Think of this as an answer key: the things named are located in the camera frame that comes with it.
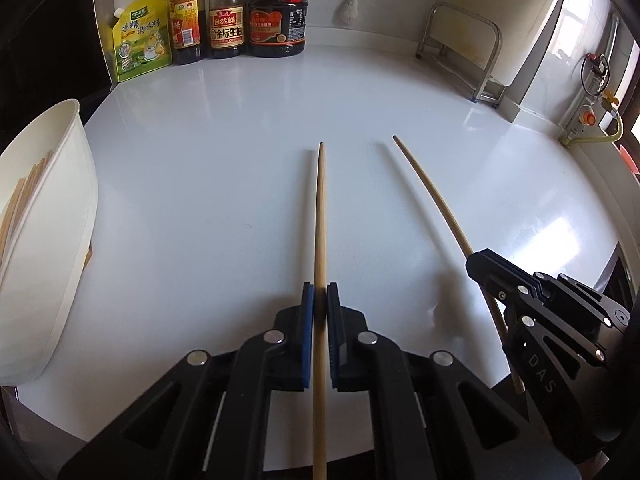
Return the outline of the large red cap soy jug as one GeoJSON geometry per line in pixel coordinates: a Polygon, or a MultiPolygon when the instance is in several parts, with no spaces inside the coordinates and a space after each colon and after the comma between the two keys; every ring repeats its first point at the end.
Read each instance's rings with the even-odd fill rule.
{"type": "Polygon", "coordinates": [[[306,46],[308,0],[250,0],[248,52],[258,58],[287,58],[306,46]]]}

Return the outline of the metal cutting board rack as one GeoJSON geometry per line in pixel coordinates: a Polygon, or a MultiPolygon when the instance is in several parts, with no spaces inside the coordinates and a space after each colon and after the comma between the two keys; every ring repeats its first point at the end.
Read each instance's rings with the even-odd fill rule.
{"type": "Polygon", "coordinates": [[[457,78],[469,90],[469,100],[473,103],[486,103],[497,108],[506,91],[506,86],[500,84],[494,75],[502,46],[503,34],[497,23],[462,6],[437,1],[428,11],[414,56],[420,61],[435,64],[457,78]],[[480,55],[476,47],[453,47],[450,41],[437,39],[433,35],[434,21],[436,15],[443,14],[444,11],[464,16],[469,22],[488,28],[492,35],[488,53],[480,55]]]}

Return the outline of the yellow cap soy sauce bottle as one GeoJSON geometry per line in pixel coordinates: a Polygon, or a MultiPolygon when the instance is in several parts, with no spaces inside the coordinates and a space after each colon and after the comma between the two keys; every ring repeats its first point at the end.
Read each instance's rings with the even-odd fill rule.
{"type": "Polygon", "coordinates": [[[211,58],[234,58],[244,50],[245,0],[209,0],[208,32],[211,58]]]}

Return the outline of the white plastic bin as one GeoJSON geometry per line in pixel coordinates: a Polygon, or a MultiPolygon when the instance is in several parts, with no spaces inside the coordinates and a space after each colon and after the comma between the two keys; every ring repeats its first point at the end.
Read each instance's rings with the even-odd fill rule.
{"type": "Polygon", "coordinates": [[[98,211],[96,166],[79,103],[53,105],[1,155],[1,222],[18,180],[53,155],[1,260],[1,382],[19,386],[46,368],[90,258],[98,211]]]}

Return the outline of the chopstick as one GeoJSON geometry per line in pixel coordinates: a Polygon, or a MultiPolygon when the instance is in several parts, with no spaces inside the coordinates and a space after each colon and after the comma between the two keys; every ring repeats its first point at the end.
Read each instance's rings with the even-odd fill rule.
{"type": "MultiPolygon", "coordinates": [[[[398,136],[393,136],[393,140],[424,185],[427,193],[430,194],[431,200],[446,222],[446,225],[448,226],[452,237],[456,240],[462,254],[465,258],[469,258],[469,256],[472,255],[473,249],[460,228],[456,217],[438,192],[438,189],[422,169],[413,154],[410,153],[408,148],[405,146],[405,143],[402,142],[398,136]]],[[[462,322],[462,325],[466,330],[471,327],[471,323],[466,317],[466,307],[468,306],[466,302],[468,301],[468,297],[465,295],[465,282],[467,279],[468,278],[455,266],[447,266],[437,278],[439,304],[442,306],[442,310],[444,310],[445,313],[453,314],[458,321],[462,322]]],[[[500,344],[504,344],[506,342],[508,328],[506,327],[506,322],[504,322],[503,315],[498,307],[498,302],[494,297],[491,297],[482,286],[480,286],[480,293],[488,307],[488,312],[499,337],[500,344]]]]}
{"type": "Polygon", "coordinates": [[[12,231],[16,229],[17,223],[20,222],[21,218],[23,217],[27,204],[34,195],[36,187],[40,182],[44,170],[46,170],[52,155],[53,152],[51,150],[47,151],[47,154],[45,154],[39,162],[32,166],[32,170],[29,171],[28,176],[25,179],[22,179],[22,183],[19,183],[16,186],[17,196],[14,200],[14,205],[11,210],[12,214],[10,229],[12,231]]]}
{"type": "Polygon", "coordinates": [[[4,260],[4,257],[6,256],[6,251],[8,250],[12,233],[14,232],[17,222],[21,219],[26,207],[26,203],[28,201],[28,188],[29,183],[26,177],[18,180],[9,199],[8,206],[6,206],[6,211],[3,214],[1,222],[1,260],[4,260]]]}
{"type": "Polygon", "coordinates": [[[326,153],[318,148],[316,218],[314,219],[314,348],[312,349],[312,478],[326,478],[326,153]]]}

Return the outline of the yellow cap vinegar bottle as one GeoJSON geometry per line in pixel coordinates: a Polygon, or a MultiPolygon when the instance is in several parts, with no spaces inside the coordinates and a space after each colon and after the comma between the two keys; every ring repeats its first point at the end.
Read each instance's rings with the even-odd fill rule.
{"type": "Polygon", "coordinates": [[[200,60],[206,43],[205,1],[169,0],[169,30],[175,63],[200,60]]]}

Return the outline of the yellow green refill pouch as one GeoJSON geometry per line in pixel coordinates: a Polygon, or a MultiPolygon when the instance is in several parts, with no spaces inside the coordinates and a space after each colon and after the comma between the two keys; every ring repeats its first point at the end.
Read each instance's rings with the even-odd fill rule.
{"type": "Polygon", "coordinates": [[[112,29],[118,82],[172,63],[167,0],[134,0],[112,29]]]}

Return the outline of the hanging white brush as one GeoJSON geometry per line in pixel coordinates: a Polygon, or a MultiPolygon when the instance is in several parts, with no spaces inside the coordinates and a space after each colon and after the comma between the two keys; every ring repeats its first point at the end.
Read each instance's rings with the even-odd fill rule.
{"type": "Polygon", "coordinates": [[[343,0],[336,10],[337,21],[345,25],[352,24],[358,18],[358,0],[343,0]]]}

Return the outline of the white cutting board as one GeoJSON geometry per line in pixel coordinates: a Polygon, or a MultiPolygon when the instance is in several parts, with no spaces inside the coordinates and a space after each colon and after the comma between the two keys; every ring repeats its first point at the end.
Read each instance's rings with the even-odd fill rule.
{"type": "MultiPolygon", "coordinates": [[[[556,0],[439,0],[468,9],[489,18],[502,30],[503,46],[494,75],[508,86],[512,84],[530,51],[536,44],[556,0]]],[[[464,16],[444,11],[437,14],[433,35],[454,46],[476,47],[486,55],[492,43],[491,31],[464,16]]]]}

